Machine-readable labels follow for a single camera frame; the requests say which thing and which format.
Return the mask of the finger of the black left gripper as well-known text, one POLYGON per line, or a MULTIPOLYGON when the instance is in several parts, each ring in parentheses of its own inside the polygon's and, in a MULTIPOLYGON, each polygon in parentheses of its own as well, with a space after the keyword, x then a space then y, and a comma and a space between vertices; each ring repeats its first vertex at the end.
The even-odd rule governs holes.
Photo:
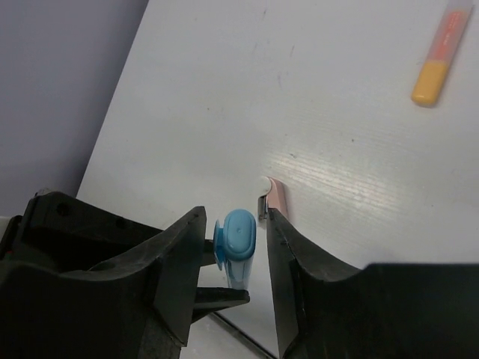
POLYGON ((1 272, 133 273, 175 262, 175 243, 155 227, 54 191, 33 197, 1 240, 1 272))
POLYGON ((191 324, 203 319, 211 313, 238 307, 250 302, 246 289, 231 289, 226 287, 201 287, 198 285, 199 271, 203 266, 216 263, 213 241, 210 239, 194 240, 192 264, 192 318, 191 324))

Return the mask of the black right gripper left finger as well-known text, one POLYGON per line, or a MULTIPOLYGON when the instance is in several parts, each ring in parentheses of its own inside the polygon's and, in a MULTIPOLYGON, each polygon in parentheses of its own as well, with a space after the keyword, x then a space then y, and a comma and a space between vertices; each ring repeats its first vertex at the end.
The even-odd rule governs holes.
POLYGON ((177 358, 187 344, 203 255, 197 206, 161 233, 59 271, 1 263, 3 358, 177 358))

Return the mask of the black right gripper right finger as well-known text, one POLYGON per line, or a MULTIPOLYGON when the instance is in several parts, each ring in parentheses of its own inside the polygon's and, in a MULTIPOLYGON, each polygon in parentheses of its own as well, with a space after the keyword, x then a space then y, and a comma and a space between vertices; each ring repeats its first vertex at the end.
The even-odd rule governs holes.
POLYGON ((277 210, 267 250, 281 358, 476 358, 478 265, 357 269, 277 210))

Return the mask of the light blue highlighter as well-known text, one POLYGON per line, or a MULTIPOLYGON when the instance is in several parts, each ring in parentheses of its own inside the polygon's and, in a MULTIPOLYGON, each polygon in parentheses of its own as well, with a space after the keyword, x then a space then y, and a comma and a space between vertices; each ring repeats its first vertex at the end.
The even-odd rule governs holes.
POLYGON ((235 209, 227 214, 223 224, 219 221, 215 224, 213 253, 231 289, 248 289, 256 235, 255 218, 245 209, 235 209))

